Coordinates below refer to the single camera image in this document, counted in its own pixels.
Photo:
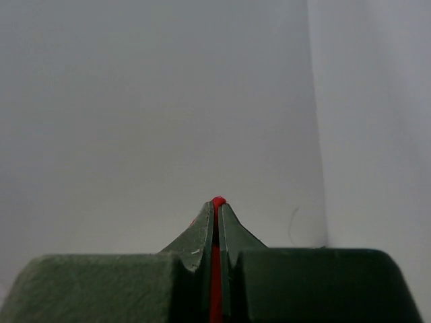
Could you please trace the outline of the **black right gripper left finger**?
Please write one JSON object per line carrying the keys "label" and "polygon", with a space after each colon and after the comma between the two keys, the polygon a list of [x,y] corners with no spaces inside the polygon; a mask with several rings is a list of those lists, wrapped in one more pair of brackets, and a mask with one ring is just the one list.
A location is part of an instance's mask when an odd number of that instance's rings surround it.
{"label": "black right gripper left finger", "polygon": [[155,254],[50,254],[31,260],[2,322],[208,322],[213,204]]}

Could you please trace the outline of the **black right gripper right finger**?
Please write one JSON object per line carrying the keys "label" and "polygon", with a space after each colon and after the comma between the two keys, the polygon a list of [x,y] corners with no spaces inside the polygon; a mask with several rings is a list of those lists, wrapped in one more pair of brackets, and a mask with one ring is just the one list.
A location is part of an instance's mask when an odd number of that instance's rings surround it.
{"label": "black right gripper right finger", "polygon": [[395,261],[375,249],[270,248],[218,209],[225,322],[421,322]]}

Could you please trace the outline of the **red t shirt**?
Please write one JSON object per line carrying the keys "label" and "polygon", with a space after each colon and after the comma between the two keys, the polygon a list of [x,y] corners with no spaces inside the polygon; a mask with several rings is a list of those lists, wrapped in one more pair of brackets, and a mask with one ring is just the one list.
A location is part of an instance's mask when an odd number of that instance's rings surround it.
{"label": "red t shirt", "polygon": [[188,322],[224,322],[227,264],[223,228],[223,207],[226,199],[217,196],[204,203],[187,230],[184,261],[191,272],[192,283],[188,301]]}

